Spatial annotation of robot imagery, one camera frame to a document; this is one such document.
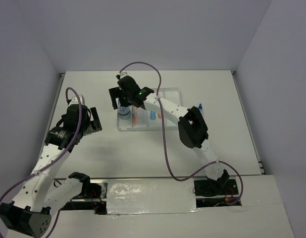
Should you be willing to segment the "orange pen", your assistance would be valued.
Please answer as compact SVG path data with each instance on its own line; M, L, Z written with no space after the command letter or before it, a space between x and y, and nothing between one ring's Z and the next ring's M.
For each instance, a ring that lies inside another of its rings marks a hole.
M132 127L136 127L137 115L138 115L138 108L133 107L133 109L132 109Z

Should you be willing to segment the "blue tape roll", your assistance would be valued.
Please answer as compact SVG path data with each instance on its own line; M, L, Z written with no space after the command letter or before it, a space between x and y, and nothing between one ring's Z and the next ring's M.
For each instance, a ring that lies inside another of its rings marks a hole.
M130 107L123 107L121 105L118 106L117 112L120 119L128 119L131 115Z

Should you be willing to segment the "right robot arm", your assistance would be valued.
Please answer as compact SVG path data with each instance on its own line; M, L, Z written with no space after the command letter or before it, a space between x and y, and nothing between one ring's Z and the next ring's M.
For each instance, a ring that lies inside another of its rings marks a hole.
M177 125L182 144L193 149L198 157L208 162L188 177L178 178L172 172L167 146L164 145L166 167L171 177L176 181L186 181L204 170L207 180L206 187L210 190L210 196L221 194L227 188L230 176L225 169L220 167L221 162L218 161L216 154L210 147L208 127L200 110L195 106L187 108L175 104L160 96L158 89L140 88L135 79L129 75L117 75L117 84L117 87L109 89L114 109L117 109L119 105L123 107L134 106L160 114L163 143L166 143L165 120L169 120Z

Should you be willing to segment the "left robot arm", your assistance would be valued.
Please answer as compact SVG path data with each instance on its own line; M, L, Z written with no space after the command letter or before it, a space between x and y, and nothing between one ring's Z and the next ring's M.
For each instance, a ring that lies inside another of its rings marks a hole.
M30 179L22 183L19 193L9 203L0 204L0 219L13 231L33 238L47 232L52 217L72 198L85 198L94 185L86 174L73 172L54 191L49 188L64 161L83 136L102 130L95 107L72 104L44 141L42 154Z

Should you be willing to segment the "white divided organizer tray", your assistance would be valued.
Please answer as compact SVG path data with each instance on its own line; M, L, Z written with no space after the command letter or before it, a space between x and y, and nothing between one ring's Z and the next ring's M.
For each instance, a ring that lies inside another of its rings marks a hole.
M172 103L182 105L180 90L177 87L161 88L159 95ZM129 117L122 119L117 114L116 127L118 131L156 131L162 130L161 115L143 110L142 108L129 107Z

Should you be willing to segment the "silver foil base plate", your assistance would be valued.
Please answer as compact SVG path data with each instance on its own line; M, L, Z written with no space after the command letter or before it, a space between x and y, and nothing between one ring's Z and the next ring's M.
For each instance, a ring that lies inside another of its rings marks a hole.
M108 182L106 209L111 215L178 214L197 210L194 181L169 178Z

